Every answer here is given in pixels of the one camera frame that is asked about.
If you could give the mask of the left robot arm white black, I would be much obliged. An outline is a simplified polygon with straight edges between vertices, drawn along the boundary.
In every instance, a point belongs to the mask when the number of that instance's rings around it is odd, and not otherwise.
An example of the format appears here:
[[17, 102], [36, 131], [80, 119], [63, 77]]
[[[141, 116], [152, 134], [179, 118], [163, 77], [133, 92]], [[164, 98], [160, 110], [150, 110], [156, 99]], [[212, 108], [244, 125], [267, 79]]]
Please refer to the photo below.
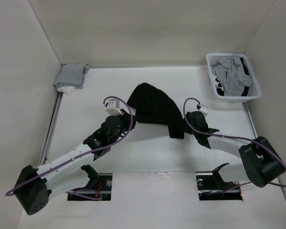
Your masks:
[[135, 116], [125, 110], [107, 117], [98, 130], [72, 151], [39, 167], [23, 168], [12, 194], [27, 215], [34, 215], [60, 194], [77, 195], [81, 189], [93, 190], [99, 175], [92, 162], [121, 142], [135, 124]]

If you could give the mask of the black tank top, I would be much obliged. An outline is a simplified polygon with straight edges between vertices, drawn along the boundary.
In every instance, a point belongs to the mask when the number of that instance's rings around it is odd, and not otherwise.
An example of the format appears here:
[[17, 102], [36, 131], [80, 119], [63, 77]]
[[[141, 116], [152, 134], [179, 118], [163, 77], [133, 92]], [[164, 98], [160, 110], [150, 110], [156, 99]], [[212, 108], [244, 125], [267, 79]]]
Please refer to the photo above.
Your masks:
[[162, 90], [142, 83], [134, 89], [127, 104], [136, 110], [137, 122], [166, 125], [170, 138], [184, 139], [182, 114], [176, 103]]

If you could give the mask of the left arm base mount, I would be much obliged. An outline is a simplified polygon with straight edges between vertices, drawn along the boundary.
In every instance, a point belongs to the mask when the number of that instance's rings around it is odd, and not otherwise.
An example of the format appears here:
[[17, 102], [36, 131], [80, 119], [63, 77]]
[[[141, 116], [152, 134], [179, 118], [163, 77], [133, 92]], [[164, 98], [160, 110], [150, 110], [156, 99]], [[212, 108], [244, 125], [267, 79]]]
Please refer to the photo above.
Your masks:
[[110, 201], [112, 195], [112, 173], [101, 173], [97, 181], [88, 182], [67, 195], [68, 201]]

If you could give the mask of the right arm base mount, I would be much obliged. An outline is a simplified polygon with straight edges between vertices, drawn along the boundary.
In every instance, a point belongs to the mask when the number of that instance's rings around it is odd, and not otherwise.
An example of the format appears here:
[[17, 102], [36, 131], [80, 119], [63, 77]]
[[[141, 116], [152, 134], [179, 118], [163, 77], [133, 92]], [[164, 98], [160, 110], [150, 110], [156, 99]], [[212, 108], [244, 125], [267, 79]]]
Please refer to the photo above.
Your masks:
[[225, 182], [212, 173], [196, 175], [198, 198], [200, 201], [243, 200], [239, 182]]

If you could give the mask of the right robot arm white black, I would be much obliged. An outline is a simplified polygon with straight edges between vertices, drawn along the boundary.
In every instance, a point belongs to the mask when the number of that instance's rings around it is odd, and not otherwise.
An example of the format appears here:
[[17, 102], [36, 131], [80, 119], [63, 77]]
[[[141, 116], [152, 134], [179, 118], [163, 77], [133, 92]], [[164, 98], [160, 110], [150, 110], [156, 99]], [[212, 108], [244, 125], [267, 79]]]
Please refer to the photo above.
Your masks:
[[241, 158], [248, 180], [257, 187], [266, 186], [286, 171], [266, 138], [246, 140], [222, 135], [218, 129], [208, 126], [205, 116], [200, 111], [185, 114], [184, 131], [194, 135], [197, 142], [206, 148]]

